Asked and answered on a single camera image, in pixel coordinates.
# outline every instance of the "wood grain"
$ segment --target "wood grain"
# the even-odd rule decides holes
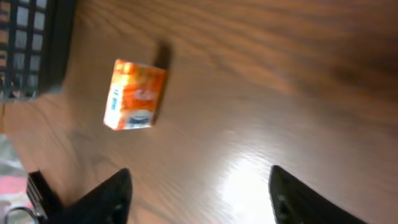
[[[398,3],[82,0],[63,93],[6,106],[28,170],[68,205],[121,167],[130,223],[272,223],[285,167],[369,223],[398,210]],[[117,58],[173,50],[157,124],[102,124]]]

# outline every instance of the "snack packet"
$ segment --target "snack packet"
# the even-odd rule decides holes
[[[118,59],[109,89],[104,124],[113,130],[153,125],[166,71]]]

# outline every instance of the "tabletop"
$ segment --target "tabletop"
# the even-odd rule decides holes
[[[60,94],[5,132],[65,205],[130,169],[129,223],[272,223],[277,164],[368,223],[398,210],[398,3],[81,0]],[[170,49],[153,128],[103,124],[114,61]]]

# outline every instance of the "black cable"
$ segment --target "black cable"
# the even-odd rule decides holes
[[[9,220],[9,218],[11,216],[11,213],[15,212],[15,211],[24,211],[24,212],[28,213],[30,215],[30,217],[34,220],[34,223],[35,224],[39,224],[39,219],[37,219],[37,217],[35,216],[33,211],[31,209],[27,208],[27,207],[16,207],[16,208],[10,209],[6,213],[6,216],[4,217],[4,224],[10,224],[10,223],[8,223],[8,220]]]

